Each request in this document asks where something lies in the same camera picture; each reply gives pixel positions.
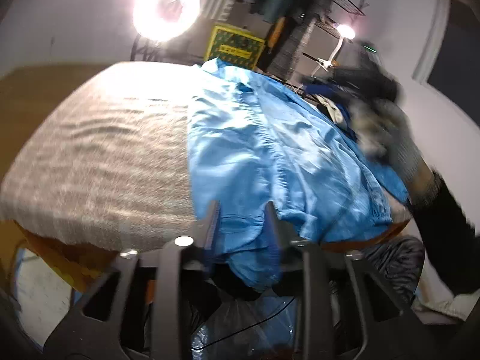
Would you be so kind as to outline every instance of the yellow box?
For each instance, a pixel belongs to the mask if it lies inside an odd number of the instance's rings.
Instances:
[[[252,70],[265,46],[265,39],[257,38],[248,31],[228,24],[213,28],[205,61],[220,58],[241,68]]]

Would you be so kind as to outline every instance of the gray glove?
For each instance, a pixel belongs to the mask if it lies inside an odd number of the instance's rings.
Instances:
[[[353,107],[352,130],[357,134],[358,145],[369,159],[386,158],[407,184],[422,162],[422,154],[411,137],[407,116],[398,105],[387,100],[378,100],[375,108],[377,113],[365,103]]]

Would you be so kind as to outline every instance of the wire shelf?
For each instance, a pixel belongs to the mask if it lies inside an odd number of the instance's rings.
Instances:
[[[331,24],[329,23],[325,23],[321,20],[317,20],[317,22],[315,23],[315,25],[318,27],[318,28],[321,28],[322,30],[324,30],[325,32],[328,32],[330,35],[332,35],[333,37],[337,38],[337,39],[340,39],[340,33],[337,31],[337,29],[335,27],[333,27]]]
[[[365,16],[365,14],[358,8],[351,0],[333,0],[340,8],[353,15]]]

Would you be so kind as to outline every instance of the black cable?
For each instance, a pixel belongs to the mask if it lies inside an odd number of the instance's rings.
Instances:
[[[234,333],[229,334],[229,335],[227,335],[227,336],[225,336],[225,337],[223,337],[223,338],[219,338],[218,340],[215,340],[215,341],[213,341],[213,342],[210,342],[209,344],[204,345],[204,346],[201,346],[200,348],[191,347],[191,349],[193,349],[193,350],[204,350],[205,348],[209,347],[210,345],[217,344],[218,342],[223,341],[223,340],[226,340],[227,338],[230,338],[230,337],[232,337],[232,336],[234,336],[234,335],[236,335],[236,334],[238,334],[238,333],[244,332],[245,330],[248,330],[248,329],[250,329],[250,328],[252,328],[252,327],[255,327],[255,326],[260,325],[261,323],[267,322],[267,321],[271,320],[272,318],[275,318],[275,317],[276,317],[277,315],[279,315],[282,311],[284,311],[284,310],[291,304],[291,302],[293,302],[294,299],[295,299],[295,298],[290,299],[289,302],[288,302],[285,306],[283,306],[279,311],[277,311],[275,314],[269,316],[268,318],[265,318],[264,320],[262,320],[262,321],[260,321],[260,322],[254,323],[253,325],[250,325],[250,326],[247,326],[247,327],[244,327],[243,329],[239,330],[238,332],[234,332]]]
[[[150,48],[150,40],[147,38],[145,41],[145,51],[143,52],[143,60],[142,61],[147,61],[147,55],[148,55],[148,50]]]
[[[137,36],[135,36],[135,40],[133,41],[133,46],[131,47],[130,61],[135,61],[135,57],[137,55],[138,42],[140,42],[141,37],[142,36],[140,34],[137,34]]]
[[[156,62],[154,58],[156,58],[158,55],[158,49],[155,48],[151,53],[150,53],[150,56],[148,57],[147,61],[148,62]]]

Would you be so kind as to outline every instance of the blue fabric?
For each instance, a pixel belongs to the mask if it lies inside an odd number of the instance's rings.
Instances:
[[[346,124],[346,129],[342,129],[343,132],[345,133],[345,135],[351,139],[353,139],[355,142],[357,141],[357,135],[355,135],[355,132],[354,130],[351,129],[351,124],[352,124],[352,119],[350,117],[350,112],[342,105],[342,104],[337,104],[335,103],[335,105],[337,106],[338,110],[342,113],[342,116],[343,116],[343,120],[345,120],[345,124]]]
[[[304,85],[303,88],[305,93],[308,93],[309,95],[321,95],[329,97],[335,92],[331,85],[325,84],[307,84]]]
[[[407,196],[390,168],[368,163],[328,118],[273,79],[219,59],[192,69],[195,214],[204,217],[209,202],[220,201],[216,254],[247,285],[262,290],[279,279],[275,240],[263,228],[270,200],[280,219],[314,241],[366,240],[386,230],[390,207],[377,180],[399,200]]]

